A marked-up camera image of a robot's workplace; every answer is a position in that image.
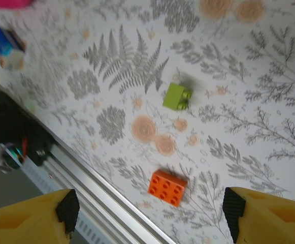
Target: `metal screw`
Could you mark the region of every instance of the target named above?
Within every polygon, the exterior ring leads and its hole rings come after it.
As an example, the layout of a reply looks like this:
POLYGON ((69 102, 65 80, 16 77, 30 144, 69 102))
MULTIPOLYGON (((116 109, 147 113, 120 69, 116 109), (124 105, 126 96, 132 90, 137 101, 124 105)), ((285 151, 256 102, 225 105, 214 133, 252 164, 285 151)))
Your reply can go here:
POLYGON ((46 155, 46 152, 43 150, 43 149, 41 149, 41 150, 37 150, 37 154, 38 154, 38 156, 44 156, 44 155, 46 155))

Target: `lime green lego brick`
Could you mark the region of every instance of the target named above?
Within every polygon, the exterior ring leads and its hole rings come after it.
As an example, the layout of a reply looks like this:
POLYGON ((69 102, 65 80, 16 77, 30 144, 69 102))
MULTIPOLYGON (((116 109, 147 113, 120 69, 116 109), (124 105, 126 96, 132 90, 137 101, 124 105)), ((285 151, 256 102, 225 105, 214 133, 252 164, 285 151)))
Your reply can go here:
POLYGON ((163 106, 176 110, 184 90, 183 86, 171 83, 164 98, 163 106))

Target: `floral patterned surface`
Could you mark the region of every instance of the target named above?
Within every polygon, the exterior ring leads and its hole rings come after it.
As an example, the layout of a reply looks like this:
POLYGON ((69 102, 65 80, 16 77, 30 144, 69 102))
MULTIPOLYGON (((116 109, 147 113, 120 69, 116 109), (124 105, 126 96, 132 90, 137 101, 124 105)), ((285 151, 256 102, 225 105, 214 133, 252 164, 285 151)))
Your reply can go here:
POLYGON ((227 186, 295 200, 295 1, 217 1, 0 11, 27 43, 0 83, 182 244, 232 243, 227 186), (162 107, 170 82, 193 88, 186 111, 162 107), (147 194, 158 168, 189 180, 179 208, 147 194))

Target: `blue box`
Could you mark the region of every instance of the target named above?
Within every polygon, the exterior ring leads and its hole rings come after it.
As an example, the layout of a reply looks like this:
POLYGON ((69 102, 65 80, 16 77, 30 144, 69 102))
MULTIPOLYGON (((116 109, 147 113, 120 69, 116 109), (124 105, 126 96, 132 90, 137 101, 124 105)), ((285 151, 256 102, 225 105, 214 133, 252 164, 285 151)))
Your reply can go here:
POLYGON ((23 64, 25 46, 14 32, 0 27, 0 65, 2 68, 19 68, 23 64))

